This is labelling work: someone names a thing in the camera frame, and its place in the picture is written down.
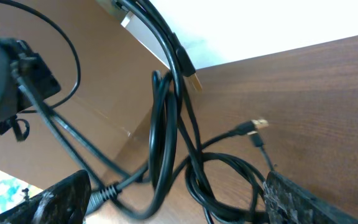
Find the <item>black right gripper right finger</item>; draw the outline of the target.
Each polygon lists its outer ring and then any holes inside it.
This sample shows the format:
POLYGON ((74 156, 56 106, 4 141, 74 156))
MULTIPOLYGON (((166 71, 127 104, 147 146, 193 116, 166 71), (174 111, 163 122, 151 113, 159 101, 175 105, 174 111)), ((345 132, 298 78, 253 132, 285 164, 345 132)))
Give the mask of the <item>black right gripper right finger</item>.
POLYGON ((264 182, 264 201, 270 223, 358 224, 357 218, 275 171, 264 182))

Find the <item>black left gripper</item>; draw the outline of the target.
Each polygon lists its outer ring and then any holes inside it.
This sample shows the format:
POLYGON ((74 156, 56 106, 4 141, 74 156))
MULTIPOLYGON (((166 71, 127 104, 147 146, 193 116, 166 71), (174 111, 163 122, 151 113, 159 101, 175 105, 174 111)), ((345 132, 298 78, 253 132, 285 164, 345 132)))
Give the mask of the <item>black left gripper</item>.
POLYGON ((17 114, 32 106, 20 91, 19 84, 12 76, 13 63, 18 63, 18 71, 33 83, 45 100, 60 90, 51 71, 38 53, 32 51, 27 42, 16 39, 0 39, 0 135, 12 129, 16 136, 27 136, 29 122, 19 119, 17 114))

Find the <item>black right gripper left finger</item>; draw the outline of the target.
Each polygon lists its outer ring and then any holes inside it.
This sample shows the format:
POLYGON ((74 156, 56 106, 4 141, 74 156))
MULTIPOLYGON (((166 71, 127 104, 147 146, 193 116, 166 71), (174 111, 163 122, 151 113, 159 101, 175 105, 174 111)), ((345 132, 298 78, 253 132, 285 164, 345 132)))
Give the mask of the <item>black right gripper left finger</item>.
POLYGON ((79 224, 85 219, 91 182, 79 170, 41 193, 0 214, 0 224, 79 224))

